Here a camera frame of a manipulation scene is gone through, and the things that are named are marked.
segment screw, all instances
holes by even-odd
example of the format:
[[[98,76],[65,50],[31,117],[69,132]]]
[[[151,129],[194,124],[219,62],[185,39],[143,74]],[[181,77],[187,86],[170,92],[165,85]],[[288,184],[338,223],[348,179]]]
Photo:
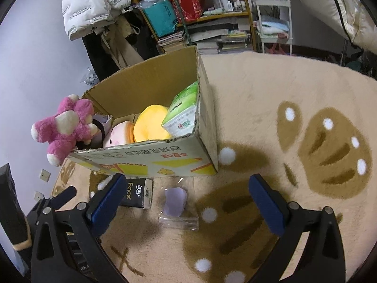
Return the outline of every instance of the screw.
[[[86,208],[86,203],[80,202],[76,207],[78,210],[82,211],[84,208]]]
[[[297,203],[297,202],[294,202],[294,201],[292,201],[292,202],[289,202],[289,207],[291,208],[291,209],[299,209],[299,204]]]
[[[329,206],[325,206],[325,212],[326,212],[327,214],[332,214],[334,211],[332,210],[331,207],[329,207]]]
[[[43,213],[45,215],[47,215],[49,212],[51,212],[51,207],[48,206],[48,207],[44,208]]]

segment white cart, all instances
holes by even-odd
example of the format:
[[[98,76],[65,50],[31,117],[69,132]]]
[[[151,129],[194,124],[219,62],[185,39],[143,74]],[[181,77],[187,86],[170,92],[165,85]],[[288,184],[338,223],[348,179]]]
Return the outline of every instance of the white cart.
[[[290,55],[292,55],[292,13],[291,13],[291,0],[254,0],[257,11],[258,11],[258,24],[259,24],[259,35],[262,42],[262,52],[265,53],[264,44],[289,44],[290,45]],[[289,12],[289,38],[288,39],[280,39],[278,36],[275,35],[265,35],[263,33],[262,28],[262,20],[261,20],[261,10],[259,6],[268,5],[268,6],[278,6],[278,7],[288,7]]]

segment pink plush pig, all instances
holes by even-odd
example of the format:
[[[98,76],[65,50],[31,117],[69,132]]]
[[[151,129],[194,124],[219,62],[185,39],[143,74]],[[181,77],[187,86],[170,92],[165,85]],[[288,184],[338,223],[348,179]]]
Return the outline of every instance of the pink plush pig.
[[[33,124],[31,136],[37,142],[48,142],[47,159],[51,165],[60,166],[76,142],[90,144],[98,128],[92,124],[93,104],[78,95],[65,97],[56,115]]]

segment fluffy carpet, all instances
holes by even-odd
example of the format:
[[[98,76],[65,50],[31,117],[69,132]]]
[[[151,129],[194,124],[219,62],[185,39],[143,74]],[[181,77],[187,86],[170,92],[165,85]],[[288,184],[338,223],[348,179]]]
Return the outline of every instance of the fluffy carpet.
[[[202,57],[213,89],[219,173],[195,177],[199,231],[162,229],[171,178],[154,179],[150,210],[119,208],[102,245],[130,282],[247,282],[277,238],[248,194],[260,173],[303,208],[331,206],[350,276],[377,241],[377,83],[310,59],[242,53]],[[88,200],[104,177],[66,162],[55,193],[74,185]],[[284,276],[293,272],[303,237]]]

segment green pole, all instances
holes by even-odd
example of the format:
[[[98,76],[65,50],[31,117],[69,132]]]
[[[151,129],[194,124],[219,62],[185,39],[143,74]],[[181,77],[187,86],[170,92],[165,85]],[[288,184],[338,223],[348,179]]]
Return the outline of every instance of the green pole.
[[[187,29],[185,18],[183,17],[182,8],[180,7],[180,3],[178,2],[178,0],[174,0],[174,2],[178,7],[178,12],[180,13],[180,19],[182,20],[183,29],[185,30],[188,44],[191,46],[192,45],[191,37],[190,37],[190,34],[189,34],[189,30]]]

